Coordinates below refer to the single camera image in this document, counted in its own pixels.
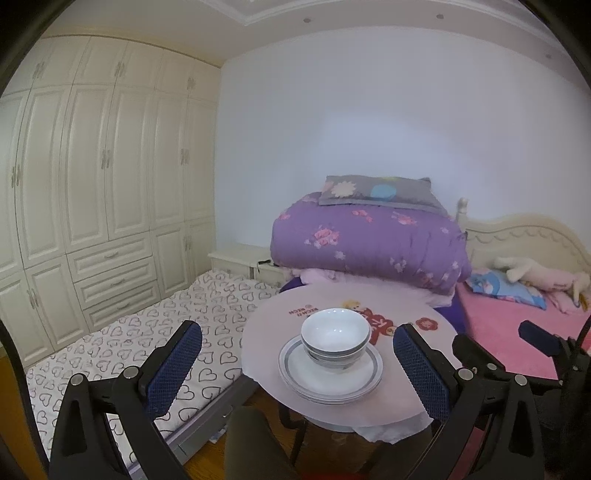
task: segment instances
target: mattress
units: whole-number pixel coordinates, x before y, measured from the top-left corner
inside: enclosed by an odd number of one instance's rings
[[[61,400],[72,375],[84,373],[89,380],[100,380],[119,375],[130,365],[139,366],[184,320],[190,319],[202,328],[201,353],[168,413],[154,421],[164,438],[182,428],[241,375],[242,331],[247,317],[276,292],[255,280],[210,271],[187,290],[122,317],[31,367],[27,371],[31,405],[48,456]],[[121,422],[116,415],[107,417],[129,467],[136,457]]]
[[[551,302],[547,309],[513,303],[471,292],[465,284],[457,285],[466,312],[467,333],[494,355],[508,372],[556,379],[551,358],[519,337],[519,324],[524,320],[539,325],[550,333],[576,338],[591,312],[566,315]],[[591,348],[591,334],[583,343]]]

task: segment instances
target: blue pillowcase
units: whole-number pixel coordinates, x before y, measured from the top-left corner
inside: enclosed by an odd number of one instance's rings
[[[480,270],[478,273],[473,273],[466,280],[466,284],[474,293],[546,309],[546,301],[539,290],[526,287],[519,282],[510,283],[505,273],[499,270]]]

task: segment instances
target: white plush toy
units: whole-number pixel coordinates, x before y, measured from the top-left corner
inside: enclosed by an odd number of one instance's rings
[[[520,281],[544,291],[570,291],[575,305],[579,296],[591,285],[591,278],[586,272],[571,273],[555,268],[546,268],[532,258],[497,257],[495,268],[507,270],[507,279],[515,283]]]

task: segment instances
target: white bowl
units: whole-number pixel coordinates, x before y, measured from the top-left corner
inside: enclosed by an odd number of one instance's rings
[[[327,309],[310,315],[301,326],[304,346],[324,356],[345,356],[361,350],[371,329],[365,318],[353,310]]]

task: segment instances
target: floral comforter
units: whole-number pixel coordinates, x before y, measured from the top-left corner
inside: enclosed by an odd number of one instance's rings
[[[375,205],[319,206],[319,197],[306,195],[275,220],[276,264],[389,278],[441,294],[470,276],[466,240],[453,219]]]

